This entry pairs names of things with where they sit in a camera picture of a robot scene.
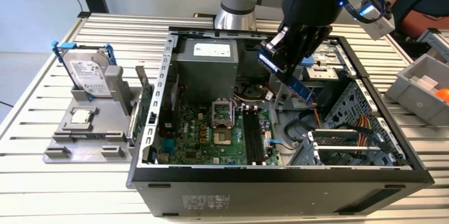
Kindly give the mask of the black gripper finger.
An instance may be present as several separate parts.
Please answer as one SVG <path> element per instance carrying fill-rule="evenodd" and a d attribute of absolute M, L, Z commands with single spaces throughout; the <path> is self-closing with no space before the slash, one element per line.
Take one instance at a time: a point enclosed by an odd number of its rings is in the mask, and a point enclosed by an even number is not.
<path fill-rule="evenodd" d="M 285 73 L 292 68 L 296 57 L 296 33 L 287 25 L 280 25 L 277 34 L 265 40 L 264 49 L 268 52 L 275 66 Z"/>
<path fill-rule="evenodd" d="M 308 26 L 295 27 L 293 37 L 293 64 L 301 63 L 303 59 L 311 57 L 325 38 L 332 32 L 332 26 Z"/>

